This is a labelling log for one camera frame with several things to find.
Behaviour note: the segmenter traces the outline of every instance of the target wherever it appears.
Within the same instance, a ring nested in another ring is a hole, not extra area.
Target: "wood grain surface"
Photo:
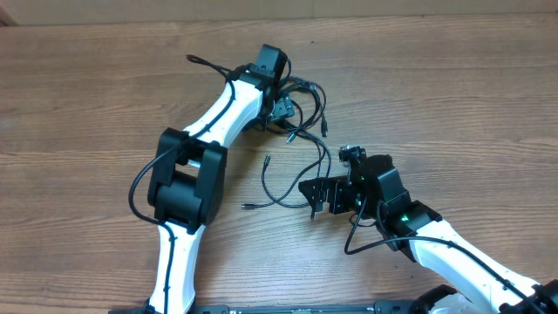
[[[235,67],[263,43],[324,87],[334,152],[390,154],[413,199],[472,244],[543,283],[558,277],[558,15],[8,27],[0,38],[2,313],[105,313],[151,295],[159,236],[131,214],[128,188],[160,133],[196,121],[223,87],[184,55]],[[279,195],[316,149],[237,139],[201,244],[198,304],[362,303],[445,282],[387,247],[346,256],[348,214],[242,210],[266,201],[266,154]],[[344,171],[334,160],[332,174]],[[146,186],[136,202],[151,214]],[[359,230],[354,245],[379,238]]]
[[[555,0],[0,0],[9,25],[554,13]]]

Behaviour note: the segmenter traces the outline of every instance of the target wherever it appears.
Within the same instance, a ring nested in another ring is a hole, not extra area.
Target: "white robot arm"
[[[262,109],[262,91],[254,85],[235,80],[235,100],[222,118],[212,127],[210,132],[202,134],[198,139],[206,143],[216,141],[222,147],[228,148],[239,132],[253,119],[256,119]],[[198,133],[206,124],[219,114],[231,97],[230,85],[225,85],[225,91],[208,110],[206,114],[197,120],[184,131]],[[199,167],[200,163],[189,161],[194,167]],[[205,225],[201,224],[193,235],[188,234],[183,225],[166,222],[166,225],[174,232],[174,255],[170,269],[170,279],[168,290],[168,314],[188,313],[194,303],[194,271],[198,248],[200,247],[201,236],[205,230]],[[159,313],[164,312],[165,308],[165,280],[167,273],[168,257],[170,253],[170,242],[168,232],[159,227],[160,233],[160,254],[159,267],[157,269],[157,283],[155,290],[149,298],[149,305]]]
[[[239,67],[228,75],[223,94],[198,121],[183,131],[167,129],[161,135],[157,163],[153,163],[148,191],[148,202],[155,207],[155,218],[160,222],[160,257],[155,289],[143,308],[109,313],[198,314],[200,310],[193,307],[195,264],[203,232],[214,219],[221,204],[227,149],[251,121],[290,116],[290,113],[285,113],[284,108],[281,113],[277,113],[275,106],[278,83],[285,63],[286,55],[281,50],[264,45],[255,65]],[[386,239],[384,243],[393,250],[401,250],[414,262],[437,272],[462,295],[446,293],[434,300],[427,296],[414,302],[400,302],[391,310],[385,307],[387,304],[393,304],[388,302],[367,305],[362,311],[356,310],[358,307],[351,307],[350,310],[330,307],[321,309],[320,312],[373,314],[387,309],[384,312],[503,313],[503,304],[514,307],[525,302],[516,291],[507,289],[505,284],[497,280],[494,274],[508,280],[507,283],[520,293],[533,296],[533,300],[538,300],[536,302],[541,302],[541,298],[545,297],[547,308],[555,310],[555,303],[558,301],[554,301],[554,304],[550,301],[558,300],[558,282],[553,281],[542,287],[546,290],[537,288],[541,286],[536,281],[503,267],[465,241],[438,213],[420,202],[411,202],[389,155],[366,158],[365,151],[360,147],[346,147],[340,151],[340,158],[343,162],[351,164],[347,176],[317,178],[299,183],[299,189],[313,211],[320,211],[322,203],[327,201],[330,204],[330,212],[339,214],[354,208],[363,198],[364,204],[368,200],[373,206],[367,208],[363,205],[350,238],[362,214],[375,218],[382,226],[378,230]],[[176,171],[175,164],[198,167],[198,177]],[[457,243],[478,260],[473,260],[455,246],[423,241],[420,237]],[[345,246],[345,252],[352,254],[347,251],[349,243],[350,239]],[[524,304],[523,308],[532,310],[533,306]],[[222,307],[217,309],[218,314],[221,314]],[[302,310],[274,311],[267,308],[261,313],[299,311]]]

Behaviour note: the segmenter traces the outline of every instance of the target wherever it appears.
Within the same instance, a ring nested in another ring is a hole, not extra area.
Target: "cable connector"
[[[322,117],[322,125],[320,128],[322,129],[322,137],[328,137],[328,123],[325,120],[325,115]]]
[[[290,144],[293,140],[295,140],[296,132],[292,133],[289,138],[287,139],[287,144]]]
[[[266,155],[265,156],[265,160],[263,161],[263,166],[267,167],[269,166],[269,162],[271,161],[271,155]]]

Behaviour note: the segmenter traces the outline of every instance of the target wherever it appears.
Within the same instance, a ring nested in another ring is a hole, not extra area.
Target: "black joint housing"
[[[533,286],[534,294],[528,298],[545,313],[558,313],[558,280],[554,279],[545,285]],[[499,308],[501,314],[531,314],[534,313],[531,305],[521,301],[516,305],[502,304]]]
[[[376,225],[384,239],[390,237],[415,236],[417,230],[430,222],[441,221],[442,216],[420,201],[411,201],[409,191],[403,187],[398,170],[393,166],[390,155],[374,155],[360,165],[355,175],[363,178],[363,189],[368,199],[368,216],[382,220],[387,234]],[[380,206],[380,217],[377,205]],[[401,250],[410,260],[416,262],[409,242],[387,243],[391,250]]]
[[[413,314],[429,313],[432,307],[434,307],[434,305],[439,300],[456,293],[457,291],[454,288],[445,284],[441,284],[440,286],[418,297],[418,299],[412,303],[411,310],[409,311],[409,313],[413,313]]]
[[[228,150],[168,128],[160,136],[157,156],[176,146],[153,167],[147,201],[155,207],[157,220],[183,223],[193,234],[213,221],[221,205]],[[184,166],[190,160],[200,163],[197,178],[175,170],[176,164]]]
[[[281,49],[264,44],[260,49],[255,64],[239,66],[231,74],[234,79],[250,83],[263,92],[263,106],[259,115],[260,119],[267,120],[274,113],[274,104],[280,87],[279,81],[287,64],[287,58],[287,54]],[[281,116],[292,117],[295,114],[292,105],[289,105],[289,103],[285,102],[284,108],[286,113],[275,114],[276,119]]]

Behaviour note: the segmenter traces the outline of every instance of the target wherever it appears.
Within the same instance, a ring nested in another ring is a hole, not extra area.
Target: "wire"
[[[312,96],[312,98],[314,99],[314,102],[315,102],[314,112],[313,112],[312,115],[310,115],[309,118],[304,120],[302,108],[294,100],[291,100],[293,106],[300,113],[298,126],[293,125],[292,123],[290,123],[287,120],[283,120],[283,121],[279,121],[279,122],[275,123],[275,125],[277,127],[279,127],[279,129],[272,128],[272,127],[266,125],[266,126],[264,126],[264,130],[268,130],[272,133],[276,133],[276,134],[279,134],[279,135],[288,136],[289,139],[288,139],[287,143],[290,143],[295,137],[300,137],[304,140],[309,140],[309,141],[314,142],[314,144],[316,145],[317,151],[318,151],[318,160],[311,163],[306,168],[304,168],[296,176],[296,178],[293,180],[293,182],[291,183],[291,185],[287,189],[287,192],[285,192],[281,197],[274,197],[269,192],[269,189],[268,189],[268,187],[265,183],[265,172],[266,172],[269,164],[264,163],[264,167],[262,168],[262,187],[263,187],[263,190],[265,191],[266,195],[269,197],[269,199],[271,199],[271,202],[268,202],[268,203],[265,203],[265,204],[243,204],[242,205],[243,208],[247,208],[247,209],[265,208],[265,207],[271,206],[273,204],[279,204],[279,205],[281,205],[285,208],[303,208],[303,207],[309,206],[309,204],[307,202],[292,205],[292,204],[287,204],[287,203],[283,202],[282,200],[290,194],[290,192],[295,187],[298,180],[300,180],[300,178],[306,172],[308,172],[310,169],[312,169],[313,167],[317,166],[316,177],[320,177],[320,173],[321,173],[321,169],[322,169],[322,161],[325,158],[326,154],[328,156],[328,168],[327,168],[327,172],[326,172],[325,177],[327,178],[330,175],[331,152],[330,152],[329,148],[327,148],[327,146],[323,143],[322,140],[320,140],[314,134],[308,132],[308,129],[312,128],[321,119],[322,120],[322,136],[327,135],[327,123],[325,123],[325,114],[324,114],[325,105],[326,105],[325,91],[323,90],[323,88],[319,84],[317,84],[315,82],[308,81],[304,78],[290,76],[290,74],[291,74],[290,59],[287,59],[287,61],[289,63],[289,71],[287,73],[287,76],[285,78],[282,78],[281,81],[280,81],[279,85],[280,85],[281,88],[280,88],[280,91],[278,93],[278,95],[279,95],[278,97],[281,98],[281,97],[289,96],[292,92],[309,93]],[[320,93],[322,94],[323,103],[322,103],[322,97],[320,97],[320,94],[316,91],[316,89],[319,90]]]
[[[378,204],[376,206],[377,212],[378,212],[378,209],[382,206],[383,203],[384,202],[381,201],[381,200],[378,201]],[[360,219],[362,217],[362,214],[363,214],[365,208],[366,208],[366,199],[364,199],[363,205],[360,208],[360,211],[358,212],[357,220],[352,225],[352,229],[350,230],[349,236],[347,237],[347,241],[345,242],[344,252],[345,252],[346,255],[354,255],[356,253],[362,252],[362,251],[367,250],[367,249],[372,249],[372,248],[375,248],[375,247],[380,246],[380,245],[384,245],[384,244],[391,243],[391,242],[398,242],[398,241],[428,241],[428,242],[436,242],[436,243],[444,244],[448,248],[457,249],[461,253],[465,254],[466,256],[468,256],[469,258],[474,260],[481,268],[486,270],[497,281],[501,282],[504,285],[504,287],[506,287],[507,289],[510,289],[513,293],[515,293],[518,297],[520,297],[526,304],[529,304],[529,306],[531,306],[537,313],[544,314],[544,311],[540,307],[538,307],[533,301],[531,301],[523,292],[521,292],[517,288],[515,288],[514,285],[509,282],[509,280],[505,279],[500,274],[498,274],[495,270],[490,268],[490,266],[488,266],[486,263],[484,263],[475,254],[471,253],[468,249],[465,249],[462,246],[460,246],[457,243],[452,242],[452,241],[442,240],[442,239],[438,239],[438,238],[434,238],[434,237],[430,237],[430,236],[419,236],[419,235],[416,235],[416,236],[401,236],[401,237],[396,237],[396,238],[391,237],[389,239],[384,239],[384,240],[381,240],[381,241],[377,241],[377,242],[374,242],[374,243],[364,245],[363,247],[360,247],[358,249],[349,250],[350,241],[352,240],[352,237],[354,236],[355,231],[357,230],[358,223],[360,222]],[[377,216],[377,222],[378,222],[378,225],[380,226],[380,228],[382,229],[382,231],[385,232],[385,228],[383,226],[382,219],[379,215]]]
[[[353,215],[351,215],[351,216],[349,217],[349,223],[350,223],[351,225],[353,225],[353,226],[355,225],[355,223],[354,223],[354,221],[352,221],[352,218],[353,218],[354,216],[356,216],[356,215],[357,215],[357,213],[355,213],[355,214],[353,214]],[[374,226],[376,226],[376,223],[377,223],[377,222],[373,222],[373,223],[371,223],[371,224],[369,224],[369,225],[361,225],[361,224],[358,224],[358,227],[364,227],[364,228],[374,227]]]
[[[214,65],[214,64],[210,63],[209,61],[204,60],[204,59],[202,59],[200,57],[197,57],[197,56],[194,56],[194,55],[187,55],[186,58],[190,62],[200,64],[200,65],[207,65],[207,66],[213,68],[214,70],[216,70],[217,72],[219,72],[225,78],[225,84],[228,84],[230,86],[230,89],[231,89],[230,98],[228,99],[228,103],[225,105],[225,107],[223,107],[223,109],[209,123],[207,123],[198,133],[195,133],[193,135],[188,136],[188,138],[186,140],[186,142],[188,142],[189,140],[196,139],[196,138],[200,137],[202,134],[204,134],[205,132],[207,132],[211,128],[211,126],[213,126],[225,114],[225,112],[231,107],[231,105],[235,101],[235,85],[230,80],[230,77],[227,75],[227,73],[225,73],[225,72],[231,72],[231,70],[229,70],[228,68],[220,66],[220,65]],[[163,288],[163,290],[165,292],[165,304],[164,304],[163,314],[168,313],[168,290],[170,289],[169,280],[170,280],[170,275],[171,275],[171,266],[172,266],[173,257],[174,257],[174,240],[175,240],[174,232],[171,230],[170,227],[168,227],[165,224],[165,222],[159,221],[159,220],[156,220],[156,219],[153,219],[153,218],[150,218],[146,215],[141,214],[138,211],[138,209],[135,207],[135,204],[133,203],[133,196],[135,194],[136,188],[138,187],[138,184],[140,184],[141,179],[146,175],[146,173],[151,168],[153,168],[157,162],[159,162],[160,160],[165,158],[165,156],[172,153],[174,150],[176,150],[178,148],[179,148],[179,146],[171,147],[170,149],[166,150],[164,153],[162,153],[159,156],[153,158],[149,163],[147,163],[143,167],[143,169],[141,169],[141,171],[138,173],[138,175],[136,175],[135,179],[132,182],[132,185],[130,186],[130,191],[128,193],[128,205],[130,205],[130,209],[132,210],[132,212],[138,218],[140,218],[143,221],[150,222],[152,224],[161,226],[163,229],[165,229],[168,232],[168,235],[169,235],[170,252],[168,253],[167,271],[165,273],[165,287]]]

